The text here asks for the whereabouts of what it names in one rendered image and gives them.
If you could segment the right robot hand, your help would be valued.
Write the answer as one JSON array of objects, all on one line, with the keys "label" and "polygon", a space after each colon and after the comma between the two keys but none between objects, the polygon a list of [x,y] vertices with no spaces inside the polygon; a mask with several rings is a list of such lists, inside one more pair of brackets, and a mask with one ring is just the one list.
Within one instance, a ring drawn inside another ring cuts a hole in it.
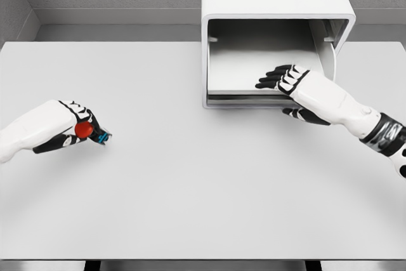
[{"label": "right robot hand", "polygon": [[257,89],[275,89],[298,104],[282,109],[282,113],[310,124],[330,126],[334,109],[330,105],[337,97],[336,85],[318,72],[298,65],[281,65],[259,79]]}]

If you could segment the red-knob load switch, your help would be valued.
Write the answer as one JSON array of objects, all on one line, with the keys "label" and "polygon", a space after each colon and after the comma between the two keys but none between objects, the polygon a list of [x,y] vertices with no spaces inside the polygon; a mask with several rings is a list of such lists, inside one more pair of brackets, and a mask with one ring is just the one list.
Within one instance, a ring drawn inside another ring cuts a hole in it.
[{"label": "red-knob load switch", "polygon": [[112,137],[112,134],[109,133],[106,129],[100,127],[99,124],[89,121],[76,124],[74,131],[76,137],[78,137],[79,139],[89,139],[100,145],[105,145]]}]

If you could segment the white cabinet drawer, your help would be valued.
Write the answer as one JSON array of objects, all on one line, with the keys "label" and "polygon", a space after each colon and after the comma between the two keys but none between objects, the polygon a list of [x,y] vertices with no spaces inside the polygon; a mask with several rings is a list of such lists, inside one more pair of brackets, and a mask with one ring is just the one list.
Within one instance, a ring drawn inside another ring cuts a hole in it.
[{"label": "white cabinet drawer", "polygon": [[227,43],[209,45],[207,93],[214,96],[276,97],[275,89],[257,89],[255,84],[267,72],[294,64],[314,70],[330,80],[336,74],[336,52],[331,43],[281,40],[275,43]]}]

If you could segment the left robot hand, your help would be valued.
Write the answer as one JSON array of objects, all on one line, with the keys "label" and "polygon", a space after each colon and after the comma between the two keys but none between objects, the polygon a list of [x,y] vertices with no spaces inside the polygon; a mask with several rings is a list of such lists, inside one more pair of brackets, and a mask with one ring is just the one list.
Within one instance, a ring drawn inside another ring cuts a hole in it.
[{"label": "left robot hand", "polygon": [[33,130],[37,134],[32,151],[36,154],[86,141],[75,135],[75,125],[80,122],[99,124],[90,109],[74,101],[50,100],[34,109],[34,118],[37,121]]}]

